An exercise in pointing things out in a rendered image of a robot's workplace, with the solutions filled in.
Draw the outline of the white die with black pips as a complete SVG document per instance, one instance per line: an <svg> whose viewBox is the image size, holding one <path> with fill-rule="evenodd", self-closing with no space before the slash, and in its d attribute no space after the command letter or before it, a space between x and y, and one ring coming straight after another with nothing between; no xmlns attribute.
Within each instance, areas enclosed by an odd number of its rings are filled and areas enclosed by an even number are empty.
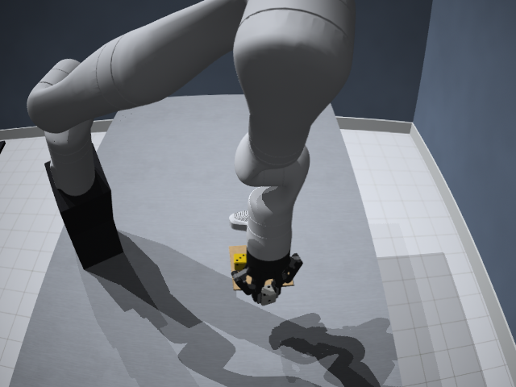
<svg viewBox="0 0 516 387"><path fill-rule="evenodd" d="M266 306L268 304L276 302L276 292L274 291L272 285L265 285L261 291L261 305Z"/></svg>

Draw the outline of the tan flat mat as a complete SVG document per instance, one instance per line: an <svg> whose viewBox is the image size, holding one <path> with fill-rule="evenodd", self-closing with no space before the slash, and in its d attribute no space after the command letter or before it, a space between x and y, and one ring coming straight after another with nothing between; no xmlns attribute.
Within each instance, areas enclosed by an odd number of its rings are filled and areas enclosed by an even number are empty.
<svg viewBox="0 0 516 387"><path fill-rule="evenodd" d="M234 254L247 254L247 251L246 251L246 245L241 245L241 246L229 246L229 252L230 252L230 261L231 261L231 271L237 271L237 272L240 272L242 270L235 270L235 266L234 266ZM251 280L252 278L249 277L249 276L246 276L247 280L246 282L248 284L251 284ZM265 282L265 285L271 285L271 281L273 279L269 279ZM232 277L232 282L233 282L233 290L241 290L240 287L235 283L233 277ZM283 286L291 286L293 285L293 280L289 283L289 284L286 284L284 283Z"/></svg>

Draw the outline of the yellow die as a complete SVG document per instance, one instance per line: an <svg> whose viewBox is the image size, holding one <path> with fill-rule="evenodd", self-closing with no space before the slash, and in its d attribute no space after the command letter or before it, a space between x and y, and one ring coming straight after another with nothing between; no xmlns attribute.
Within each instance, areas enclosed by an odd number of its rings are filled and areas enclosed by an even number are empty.
<svg viewBox="0 0 516 387"><path fill-rule="evenodd" d="M243 270L247 263L247 254L234 254L235 270Z"/></svg>

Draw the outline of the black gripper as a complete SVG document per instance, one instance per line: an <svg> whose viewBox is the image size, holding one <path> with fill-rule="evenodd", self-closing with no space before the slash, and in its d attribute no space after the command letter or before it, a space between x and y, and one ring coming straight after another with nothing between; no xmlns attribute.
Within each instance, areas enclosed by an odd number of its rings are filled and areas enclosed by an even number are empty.
<svg viewBox="0 0 516 387"><path fill-rule="evenodd" d="M277 294L276 298L278 298L278 295L281 294L281 287L283 284L289 284L302 265L303 262L299 255L294 253L290 256L290 250L285 257L279 260L265 261L255 258L247 249L247 263L244 266L244 270L240 272L233 271L231 272L231 275L235 283L245 292L245 294L251 294L254 302L260 304L262 295L261 290L267 280L273 279L271 285ZM246 283L247 275L252 278L251 284Z"/></svg>

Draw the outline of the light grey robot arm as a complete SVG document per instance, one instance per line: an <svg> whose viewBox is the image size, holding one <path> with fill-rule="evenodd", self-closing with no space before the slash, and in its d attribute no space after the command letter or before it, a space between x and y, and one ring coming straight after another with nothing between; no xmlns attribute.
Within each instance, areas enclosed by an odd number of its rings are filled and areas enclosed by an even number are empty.
<svg viewBox="0 0 516 387"><path fill-rule="evenodd" d="M255 258L285 257L310 167L309 127L349 77L355 25L355 0L204 0L111 40L81 63L59 61L27 100L56 188L78 196L93 185L94 118L163 100L233 51L250 112L235 172L258 188L230 226L247 232Z"/></svg>

